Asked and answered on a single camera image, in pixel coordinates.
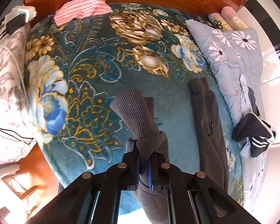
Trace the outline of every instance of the pink towel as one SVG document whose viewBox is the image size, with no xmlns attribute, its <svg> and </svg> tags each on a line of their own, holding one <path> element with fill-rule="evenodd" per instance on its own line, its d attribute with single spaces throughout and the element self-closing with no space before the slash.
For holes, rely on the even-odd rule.
<svg viewBox="0 0 280 224">
<path fill-rule="evenodd" d="M 83 19 L 95 15 L 112 13 L 106 0 L 73 0 L 65 3 L 56 11 L 54 20 L 57 26 L 68 23 L 74 18 Z"/>
</svg>

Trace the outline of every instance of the gray pants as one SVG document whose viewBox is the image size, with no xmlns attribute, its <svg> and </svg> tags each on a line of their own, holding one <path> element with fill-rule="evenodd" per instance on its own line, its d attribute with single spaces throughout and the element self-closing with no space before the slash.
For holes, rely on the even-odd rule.
<svg viewBox="0 0 280 224">
<path fill-rule="evenodd" d="M 224 191 L 228 191 L 228 164 L 216 95 L 206 78 L 190 81 L 192 107 L 198 138 L 200 168 Z"/>
</svg>

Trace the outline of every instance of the floral blanket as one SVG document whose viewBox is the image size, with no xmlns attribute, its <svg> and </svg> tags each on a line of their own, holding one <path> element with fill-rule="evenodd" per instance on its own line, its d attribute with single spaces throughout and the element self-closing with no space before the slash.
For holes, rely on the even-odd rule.
<svg viewBox="0 0 280 224">
<path fill-rule="evenodd" d="M 200 17 L 135 3 L 110 4 L 113 13 L 73 20 L 60 27 L 48 17 L 27 43 L 25 83 L 35 134 L 63 186 L 84 171 L 106 171 L 120 162 L 131 136 L 110 109 L 114 97 L 141 89 L 155 99 L 155 122 L 166 132 L 169 158 L 182 171 L 199 171 L 188 82 L 207 77 L 216 93 L 226 139 L 228 193 L 242 203 L 242 167 L 231 140 L 232 121 L 209 65 L 185 21 Z M 120 214 L 140 205 L 123 191 Z"/>
</svg>

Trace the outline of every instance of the white tile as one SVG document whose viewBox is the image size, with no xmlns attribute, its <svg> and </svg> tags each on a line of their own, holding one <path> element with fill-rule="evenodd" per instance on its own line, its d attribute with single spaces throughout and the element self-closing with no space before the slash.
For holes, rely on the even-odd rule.
<svg viewBox="0 0 280 224">
<path fill-rule="evenodd" d="M 278 58 L 267 34 L 247 8 L 243 7 L 237 14 L 240 19 L 242 19 L 250 28 L 254 28 L 257 32 L 263 57 L 263 71 L 260 83 L 262 84 L 279 77 L 280 59 Z"/>
<path fill-rule="evenodd" d="M 276 129 L 276 142 L 280 142 L 280 78 L 262 84 L 260 91 L 265 109 L 265 121 Z"/>
<path fill-rule="evenodd" d="M 252 216 L 261 224 L 280 220 L 280 145 L 267 150 L 268 168 Z"/>
</svg>

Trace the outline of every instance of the metal screw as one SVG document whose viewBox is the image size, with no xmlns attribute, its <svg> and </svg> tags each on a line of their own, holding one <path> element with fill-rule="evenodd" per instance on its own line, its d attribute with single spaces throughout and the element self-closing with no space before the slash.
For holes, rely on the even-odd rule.
<svg viewBox="0 0 280 224">
<path fill-rule="evenodd" d="M 168 169 L 168 168 L 170 168 L 170 164 L 167 162 L 164 162 L 164 163 L 162 163 L 161 167 L 164 169 Z"/>
<path fill-rule="evenodd" d="M 205 172 L 202 172 L 202 171 L 197 172 L 196 175 L 197 175 L 197 177 L 200 178 L 200 179 L 203 179 L 203 178 L 205 178 L 205 176 L 206 176 Z"/>
<path fill-rule="evenodd" d="M 117 167 L 119 167 L 119 168 L 126 168 L 127 164 L 125 162 L 120 162 L 119 164 L 117 164 Z"/>
<path fill-rule="evenodd" d="M 82 178 L 83 179 L 90 179 L 91 178 L 91 172 L 85 172 L 82 174 Z"/>
</svg>

